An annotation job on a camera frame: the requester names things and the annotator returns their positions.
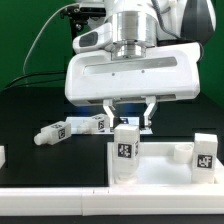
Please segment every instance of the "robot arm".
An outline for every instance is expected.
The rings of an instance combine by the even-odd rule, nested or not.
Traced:
[[[198,95],[201,44],[215,30],[210,0],[100,3],[104,23],[73,41],[77,55],[68,67],[65,94],[74,105],[108,110],[114,103],[146,103],[147,128],[157,102]],[[80,11],[85,4],[80,3]],[[96,6],[95,1],[88,4]]]

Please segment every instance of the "white block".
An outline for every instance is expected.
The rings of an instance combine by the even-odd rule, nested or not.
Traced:
[[[5,163],[5,148],[4,146],[0,146],[0,169]]]
[[[139,141],[139,127],[127,124],[118,125],[114,130],[114,141],[128,143]]]
[[[195,134],[192,183],[214,183],[217,148],[216,135]]]
[[[71,137],[71,124],[59,121],[47,127],[41,128],[41,133],[34,137],[36,145],[54,145]]]
[[[104,132],[109,128],[109,117],[105,114],[98,114],[90,117],[76,126],[76,134],[96,134]]]
[[[121,124],[114,130],[114,167],[117,183],[135,179],[139,166],[139,127]]]

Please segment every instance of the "black table surface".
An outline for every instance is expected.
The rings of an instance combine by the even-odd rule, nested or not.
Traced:
[[[0,187],[103,187],[107,180],[107,142],[113,136],[81,136],[54,146],[36,146],[42,127],[68,116],[104,113],[101,106],[77,108],[64,97],[63,88],[19,88],[0,95],[0,145],[6,163]],[[118,116],[141,116],[144,104],[118,105]],[[218,136],[218,158],[224,160],[224,109],[204,94],[195,100],[159,103],[153,117],[153,135],[142,142],[194,141],[195,133]],[[0,223],[221,223],[224,216],[96,216],[1,217]]]

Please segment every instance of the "sticker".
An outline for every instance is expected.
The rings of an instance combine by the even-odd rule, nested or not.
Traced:
[[[118,144],[118,157],[131,159],[132,145]]]
[[[95,120],[100,120],[100,119],[103,119],[102,117],[100,117],[100,116],[95,116],[95,117],[92,117],[93,119],[95,119]]]
[[[62,126],[60,124],[54,124],[51,127],[55,128],[55,129],[62,128]]]
[[[204,169],[213,168],[213,156],[210,155],[198,155],[197,167]]]
[[[60,131],[58,131],[58,137],[59,139],[62,139],[65,137],[65,129],[61,129]]]
[[[104,121],[100,121],[100,122],[98,123],[98,130],[100,131],[100,130],[102,130],[102,129],[104,129]]]

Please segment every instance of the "cable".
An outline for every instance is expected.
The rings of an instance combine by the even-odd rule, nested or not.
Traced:
[[[70,6],[77,6],[79,5],[78,3],[74,3],[74,4],[70,4],[70,5],[67,5],[67,6],[64,6],[62,8],[60,8],[59,10],[57,10],[48,20],[47,22],[44,24],[44,26],[42,27],[42,29],[40,30],[39,34],[37,35],[36,39],[34,40],[26,58],[25,58],[25,61],[24,61],[24,64],[23,64],[23,75],[25,76],[26,75],[26,65],[27,65],[27,62],[30,58],[30,55],[31,53],[33,52],[33,49],[35,48],[36,46],[36,43],[38,42],[38,40],[40,39],[42,33],[44,32],[45,28],[48,26],[48,24],[51,22],[51,20],[59,13],[61,12],[63,9],[66,9],[67,7],[70,7]]]
[[[29,83],[29,85],[36,85],[36,84],[50,83],[50,82],[59,82],[59,81],[64,81],[64,80],[65,79],[53,79],[53,80],[48,80],[48,81],[31,82],[31,83]],[[0,91],[0,94],[2,94],[5,91],[8,91],[9,89],[18,88],[18,87],[22,87],[22,86],[27,86],[27,84],[20,84],[20,85],[4,88]]]
[[[8,83],[5,88],[11,87],[14,83],[19,82],[20,80],[29,78],[29,77],[34,77],[34,76],[47,76],[47,75],[62,75],[66,74],[66,71],[55,71],[55,72],[42,72],[42,73],[32,73],[32,74],[27,74],[25,76],[20,76],[16,79],[14,79],[12,82]]]
[[[157,17],[158,17],[158,21],[159,21],[159,25],[160,25],[160,28],[167,34],[177,38],[177,39],[181,39],[177,34],[173,33],[172,31],[169,31],[165,28],[164,26],[164,22],[163,22],[163,18],[162,18],[162,15],[161,15],[161,11],[160,11],[160,7],[159,7],[159,3],[157,0],[152,0],[152,4],[153,4],[153,8],[155,9],[156,11],[156,14],[157,14]]]

